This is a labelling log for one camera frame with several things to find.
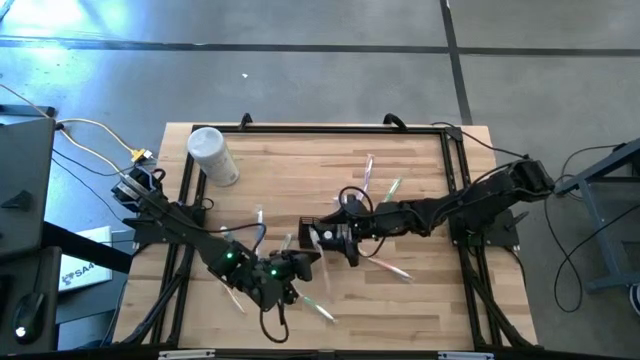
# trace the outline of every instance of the yellow cable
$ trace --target yellow cable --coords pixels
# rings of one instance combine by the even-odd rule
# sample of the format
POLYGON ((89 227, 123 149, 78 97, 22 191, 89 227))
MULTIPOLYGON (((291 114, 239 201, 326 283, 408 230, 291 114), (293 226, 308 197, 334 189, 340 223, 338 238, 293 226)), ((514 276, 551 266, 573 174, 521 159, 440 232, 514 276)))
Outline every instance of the yellow cable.
MULTIPOLYGON (((16 97, 18 97, 18 98, 22 99, 24 102, 26 102, 27 104, 29 104, 29 106, 31 106, 32 108, 34 108, 37 112, 39 112, 39 113, 40 113, 42 116, 44 116, 45 118, 47 118, 47 119, 52 119, 52 120, 54 120, 54 121, 55 121, 55 119, 54 119, 54 118, 52 118, 51 116, 47 115, 44 111, 40 110, 40 108, 39 108, 39 107, 35 106, 31 101, 27 100, 27 99, 26 99, 25 97, 23 97, 22 95, 20 95, 20 94, 18 94, 17 92, 13 91, 13 90, 12 90, 12 89, 10 89, 8 86, 3 85, 3 84, 0 84, 0 87, 2 87, 2 88, 4 88, 5 90, 9 91, 10 93, 12 93, 13 95, 15 95, 16 97)), ((107 128, 106 126, 104 126, 104 125, 102 125, 102 124, 100 124, 100 123, 98 123, 98 122, 95 122, 95 121, 92 121, 92 120, 86 120, 86 119, 66 119, 66 120, 61 120, 61 121, 58 121, 58 122, 63 122, 63 121, 81 121, 81 120, 84 120, 84 121, 89 122, 89 123, 95 123, 96 125, 103 127, 103 128, 104 128, 105 130, 107 130, 111 135, 113 135, 113 136, 114 136, 114 137, 115 137, 115 138, 120 142, 120 144, 122 144, 122 146, 124 146, 125 148, 127 148, 127 150, 129 150, 129 151, 133 154, 133 150, 132 150, 131 148, 129 148, 129 147, 128 147, 128 146, 127 146, 127 145, 126 145, 122 140, 120 140, 120 138, 119 138, 116 134, 114 134, 114 133, 113 133, 113 131, 111 131, 109 128, 107 128)), ((104 157, 104 156, 102 156, 102 155, 98 154, 97 152, 95 152, 95 151, 93 151, 93 150, 91 150, 91 149, 89 149, 89 148, 87 148, 87 147, 85 147, 85 146, 82 146, 82 145, 78 144, 77 142, 75 142, 75 140, 73 140, 73 139, 71 138, 71 135, 67 134, 67 132, 66 132, 64 129, 62 129, 62 130, 60 130, 60 131, 62 132, 62 135, 64 135, 64 136, 65 136, 65 137, 66 137, 66 138, 67 138, 67 139, 68 139, 68 140, 69 140, 73 145, 75 145, 75 146, 77 146, 78 148, 80 148, 80 149, 82 149, 82 150, 84 150, 84 151, 86 151, 86 152, 88 152, 88 153, 90 153, 90 154, 93 154, 94 156, 96 156, 96 157, 98 157, 99 159, 103 160, 104 162, 106 162, 107 164, 109 164, 109 165, 110 165, 110 166, 111 166, 111 167, 112 167, 116 172, 119 172, 119 173, 121 173, 121 172, 122 172, 122 171, 121 171, 121 170, 120 170, 120 169, 119 169, 119 168, 118 168, 114 163, 112 163, 111 161, 109 161, 109 159, 107 159, 106 157, 104 157)))
POLYGON ((102 124, 102 123, 100 123, 98 121, 89 120, 89 119, 82 119, 82 118, 70 118, 70 119, 58 120, 58 123, 65 123, 65 122, 84 122, 84 123, 100 126, 101 128, 105 129, 109 134, 111 134, 111 136, 113 136, 120 143, 120 145, 122 145, 125 149, 129 150, 129 152, 132 155, 135 155, 135 150, 134 149, 129 147, 127 144, 125 144, 124 141, 122 141, 122 139, 120 139, 120 137, 118 135, 116 135, 116 133, 111 131, 111 129, 109 129, 106 125, 104 125, 104 124, 102 124))

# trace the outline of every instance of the wooden tabletop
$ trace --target wooden tabletop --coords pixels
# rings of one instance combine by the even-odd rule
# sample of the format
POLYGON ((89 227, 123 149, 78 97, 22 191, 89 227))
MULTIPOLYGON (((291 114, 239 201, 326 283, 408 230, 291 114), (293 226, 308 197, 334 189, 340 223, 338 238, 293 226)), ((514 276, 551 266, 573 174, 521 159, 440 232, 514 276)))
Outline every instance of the wooden tabletop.
MULTIPOLYGON (((158 167, 166 170, 164 192, 178 197, 186 142, 191 123, 167 124, 158 167)), ((465 131, 490 143, 484 126, 465 131)), ((297 235, 300 216, 323 216, 336 210, 333 198, 347 185, 363 186, 367 154, 375 155, 369 194, 381 201, 392 182, 403 182, 394 200, 440 197, 448 193, 439 138, 402 134, 226 134, 229 149, 240 169, 238 182, 227 188, 208 184, 205 196, 215 201, 208 212, 208 228, 255 222, 256 206, 264 209, 269 229, 263 254, 277 249, 287 233, 297 235)), ((452 146, 452 156, 457 159, 452 146)), ((495 167, 493 153, 465 139, 472 179, 495 167)), ((458 174, 457 161, 454 161, 458 174)), ((193 201, 198 171, 193 172, 189 202, 193 201)), ((255 229, 238 231, 235 237, 251 246, 255 229)), ((377 245, 365 241, 365 251, 377 245)), ((166 245, 152 245, 139 254, 131 267, 115 340, 130 334, 158 296, 166 245)), ((181 347, 206 348, 321 348, 369 350, 465 350, 472 348, 469 320, 457 251, 451 246, 447 226, 429 238, 407 235, 387 239, 379 258, 410 273, 406 283, 392 273, 362 259, 350 268, 339 254, 327 254, 331 296, 325 291, 320 262, 313 265, 314 280, 296 281, 334 317, 331 324, 301 301, 288 306, 289 341, 274 344, 263 336, 258 307, 237 293, 247 314, 233 305, 222 284, 196 257, 189 283, 181 347)), ((527 296, 517 262, 500 248, 487 249, 487 261, 497 303, 516 328, 535 343, 527 296)), ((174 299, 168 306, 164 335, 169 332, 174 299)), ((484 307, 479 305, 483 334, 489 341, 484 307)), ((283 335, 277 312, 265 316, 270 333, 283 335)))

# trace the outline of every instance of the computer mouse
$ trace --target computer mouse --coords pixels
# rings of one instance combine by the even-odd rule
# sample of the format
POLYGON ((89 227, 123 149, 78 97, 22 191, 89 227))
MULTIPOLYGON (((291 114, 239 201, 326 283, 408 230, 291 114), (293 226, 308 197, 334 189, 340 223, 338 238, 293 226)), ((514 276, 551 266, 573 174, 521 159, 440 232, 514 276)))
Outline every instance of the computer mouse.
POLYGON ((44 294, 33 292, 20 298, 13 313, 13 336, 19 344, 30 344, 42 333, 44 294))

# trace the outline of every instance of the gray floor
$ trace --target gray floor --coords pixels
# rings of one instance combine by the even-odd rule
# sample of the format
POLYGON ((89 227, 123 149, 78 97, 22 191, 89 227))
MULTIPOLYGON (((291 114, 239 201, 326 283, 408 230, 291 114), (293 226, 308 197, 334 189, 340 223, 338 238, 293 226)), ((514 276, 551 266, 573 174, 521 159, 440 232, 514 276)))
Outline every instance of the gray floor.
MULTIPOLYGON (((460 46, 640 48, 637 1, 449 3, 460 46)), ((222 44, 447 44, 437 0, 16 0, 0 23, 0 35, 222 44)), ((554 177, 575 150, 640 135, 640 57, 461 56, 461 64, 473 123, 488 125, 497 146, 542 160, 554 177)), ((154 151, 168 121, 238 121, 247 111, 257 122, 379 123, 393 112, 408 123, 461 123, 445 54, 0 48, 0 78, 37 103, 56 106, 60 118, 103 121, 130 144, 154 151)), ((5 93, 0 93, 1 102, 16 103, 5 93)), ((79 141, 127 164, 128 154, 105 134, 82 126, 73 131, 79 141)), ((64 139, 57 137, 55 147, 109 171, 64 139)), ((583 154, 569 172, 605 154, 583 154)), ((511 160, 502 154, 498 159, 511 160)), ((67 165, 109 197, 115 179, 67 165)), ((57 188, 49 193, 49 221, 71 230, 103 224, 124 228, 55 165, 51 182, 57 188)), ((119 216, 128 215, 108 201, 119 216)), ((625 289, 585 295, 582 309, 573 314, 556 308, 552 285, 561 254, 546 229, 541 204, 518 209, 531 212, 519 231, 540 343, 554 350, 640 356, 640 317, 625 289)), ((580 203, 552 199, 550 213, 566 246, 593 230, 580 203)), ((584 279, 603 271, 595 243, 575 259, 584 279)), ((560 284, 560 300, 570 306, 576 300, 575 280, 565 272, 560 284)))

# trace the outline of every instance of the white plastic container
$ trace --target white plastic container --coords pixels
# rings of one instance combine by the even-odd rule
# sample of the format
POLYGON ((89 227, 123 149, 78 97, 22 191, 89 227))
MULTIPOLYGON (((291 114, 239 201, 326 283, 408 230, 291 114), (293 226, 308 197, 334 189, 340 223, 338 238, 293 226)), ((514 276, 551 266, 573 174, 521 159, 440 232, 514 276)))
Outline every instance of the white plastic container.
POLYGON ((240 177, 222 133, 212 127, 194 131, 187 141, 187 150, 215 186, 229 186, 240 177))

